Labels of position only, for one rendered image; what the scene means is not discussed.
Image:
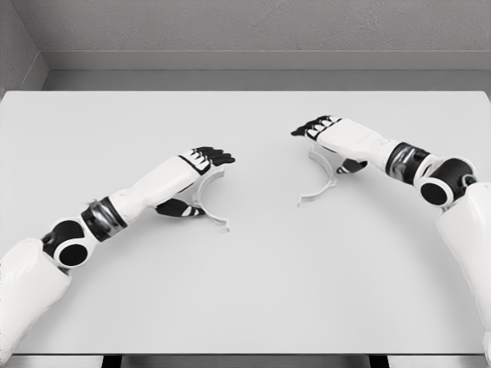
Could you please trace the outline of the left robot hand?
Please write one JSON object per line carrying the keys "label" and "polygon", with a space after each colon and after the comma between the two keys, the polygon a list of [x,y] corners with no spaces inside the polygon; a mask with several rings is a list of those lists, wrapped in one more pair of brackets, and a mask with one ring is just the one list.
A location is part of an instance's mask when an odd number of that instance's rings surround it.
{"label": "left robot hand", "polygon": [[[172,196],[173,193],[182,192],[195,183],[197,179],[204,176],[211,168],[224,164],[234,163],[236,159],[222,149],[211,146],[201,146],[191,149],[170,160],[169,174],[171,183],[168,187],[169,192],[162,195],[163,199]],[[190,205],[181,199],[170,198],[155,207],[156,212],[174,218],[193,218],[205,215],[205,211],[200,207]]]}

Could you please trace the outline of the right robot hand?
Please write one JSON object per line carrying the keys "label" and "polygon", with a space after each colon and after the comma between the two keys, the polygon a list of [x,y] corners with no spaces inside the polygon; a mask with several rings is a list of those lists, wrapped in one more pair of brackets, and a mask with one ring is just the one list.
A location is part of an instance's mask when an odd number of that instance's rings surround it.
{"label": "right robot hand", "polygon": [[292,136],[305,136],[325,149],[345,158],[336,169],[338,174],[352,174],[368,163],[384,170],[387,156],[382,147],[383,138],[369,128],[346,118],[332,115],[308,121],[291,132]]}

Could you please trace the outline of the white half-ring pipe clamp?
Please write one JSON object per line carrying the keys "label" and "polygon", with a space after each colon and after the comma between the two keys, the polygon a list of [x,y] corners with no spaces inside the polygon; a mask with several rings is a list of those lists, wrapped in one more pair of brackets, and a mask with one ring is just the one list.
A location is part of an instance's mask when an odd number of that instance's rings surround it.
{"label": "white half-ring pipe clamp", "polygon": [[317,164],[319,164],[322,167],[322,169],[325,171],[327,175],[327,181],[318,191],[313,192],[312,194],[300,195],[297,201],[298,208],[304,202],[313,202],[320,199],[329,189],[333,189],[338,182],[337,176],[334,172],[332,165],[330,164],[330,162],[326,157],[324,157],[315,149],[314,145],[310,147],[310,150],[308,152],[308,158],[315,161]]}
{"label": "white half-ring pipe clamp", "polygon": [[225,169],[219,167],[212,169],[196,182],[196,190],[193,193],[192,204],[204,211],[204,215],[214,224],[222,226],[227,232],[230,231],[229,219],[212,214],[203,204],[203,194],[206,187],[215,179],[224,177]]}

